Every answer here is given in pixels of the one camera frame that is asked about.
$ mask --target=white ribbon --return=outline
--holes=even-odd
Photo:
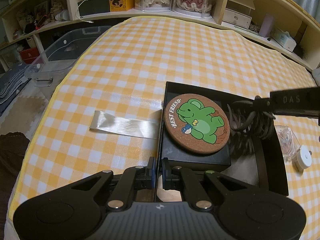
[[[155,140],[159,138],[158,123],[116,117],[102,111],[94,111],[90,129]]]

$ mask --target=black box on shelf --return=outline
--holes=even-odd
[[[80,16],[110,12],[109,0],[87,0],[78,2]]]

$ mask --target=small blue bird illustration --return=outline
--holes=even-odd
[[[181,131],[185,134],[190,134],[192,129],[192,125],[187,123],[186,126],[181,129]]]

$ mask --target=gingham fabric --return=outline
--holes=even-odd
[[[9,216],[41,193],[98,171],[146,165],[157,140],[89,130],[95,110],[160,121],[166,81],[244,97],[315,86],[302,66],[234,31],[166,17],[134,17],[109,29],[57,87],[27,150]],[[301,239],[316,240],[320,209],[320,128],[308,118],[277,117],[312,151],[303,173],[286,164],[290,196],[307,214]]]

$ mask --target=green elephant illustration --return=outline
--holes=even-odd
[[[198,99],[189,99],[177,109],[178,117],[181,121],[187,123],[182,128],[185,134],[191,135],[199,140],[214,144],[217,136],[214,134],[219,127],[224,126],[221,116],[211,116],[215,109],[211,106],[204,107],[204,104]]]

